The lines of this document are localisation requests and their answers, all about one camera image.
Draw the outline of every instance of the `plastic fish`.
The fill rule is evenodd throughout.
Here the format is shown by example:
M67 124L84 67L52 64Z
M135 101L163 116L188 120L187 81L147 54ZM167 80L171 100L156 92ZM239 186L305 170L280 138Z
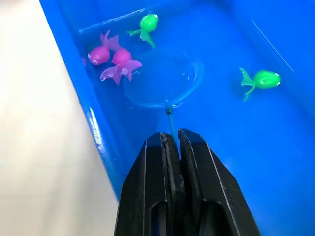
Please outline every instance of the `plastic fish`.
M255 87L258 87L260 89L267 89L278 86L280 84L280 75L278 75L275 72L260 70L255 74L254 78L251 80L245 69L240 68L240 70L243 73L243 80L241 82L241 85L252 86L251 90L245 93L245 98L243 102L245 102L248 99L250 93L253 92Z
M131 53L125 48L121 48L114 54L112 63L115 64L115 66L104 70L100 79L104 81L108 78L112 78L117 85L119 85L122 76L126 76L131 82L132 71L142 66L139 61L131 59Z
M158 25L158 15L150 14L142 18L140 21L140 28L136 31L127 31L130 36L140 34L140 38L143 41L148 42L153 48L155 48L154 42L151 40L149 33L154 31Z
M117 51L121 49L122 47L119 46L119 38L118 35L115 37L112 37L108 39L110 31L107 31L106 35L101 35L100 40L102 42L102 46L99 46L95 49L93 49L89 54L88 58L90 63L94 65L101 65L103 63L107 63L110 58L110 52L109 50L112 51Z

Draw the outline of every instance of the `white floor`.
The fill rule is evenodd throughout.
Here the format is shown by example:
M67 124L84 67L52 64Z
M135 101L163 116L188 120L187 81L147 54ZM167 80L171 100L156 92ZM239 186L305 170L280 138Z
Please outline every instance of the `white floor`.
M0 0L0 235L112 236L117 200L38 0Z

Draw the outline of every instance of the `green toy fish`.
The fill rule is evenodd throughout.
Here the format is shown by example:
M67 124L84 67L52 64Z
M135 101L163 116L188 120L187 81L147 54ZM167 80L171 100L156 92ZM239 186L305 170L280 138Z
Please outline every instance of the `green toy fish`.
M151 40L149 33L154 31L158 25L158 15L150 14L142 18L140 21L140 28L136 31L127 31L130 36L140 34L140 38L143 41L148 42L153 48L155 48L154 42Z
M255 87L258 87L260 89L267 89L278 86L280 84L280 75L278 75L277 73L267 70L260 70L255 74L254 78L251 80L245 69L240 68L240 70L243 73L243 80L241 82L241 85L252 86L251 90L245 93L245 98L243 102L245 102L248 99L250 93L253 92Z

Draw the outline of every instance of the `blue plastic tub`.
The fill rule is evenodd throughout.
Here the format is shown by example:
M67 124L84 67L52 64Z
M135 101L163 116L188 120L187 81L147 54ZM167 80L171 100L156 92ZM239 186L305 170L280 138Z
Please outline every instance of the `blue plastic tub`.
M175 129L207 140L238 180L262 235L315 235L314 1L41 4L117 196L144 140L170 132L163 100L171 97ZM155 51L125 33L150 12L159 15ZM108 64L91 65L87 53L107 30L142 60L145 78L120 86L99 80ZM255 89L243 103L249 88L240 86L239 67L250 76L275 71L281 85Z

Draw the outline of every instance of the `pink toy fish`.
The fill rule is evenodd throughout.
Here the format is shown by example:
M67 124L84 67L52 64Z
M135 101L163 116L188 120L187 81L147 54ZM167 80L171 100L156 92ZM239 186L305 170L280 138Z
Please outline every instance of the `pink toy fish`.
M107 39L110 31L107 31L106 35L101 35L100 40L102 42L102 46L99 46L95 49L93 49L89 54L88 58L90 63L94 65L101 65L103 63L107 63L110 58L110 52L109 50L112 51L117 51L121 49L122 47L119 46L119 38L118 35L115 37L112 37L110 39Z
M116 66L107 68L100 75L102 81L112 78L119 85L122 76L126 76L129 81L132 80L132 71L142 66L141 62L131 59L131 53L125 48L119 49L113 57L113 64Z

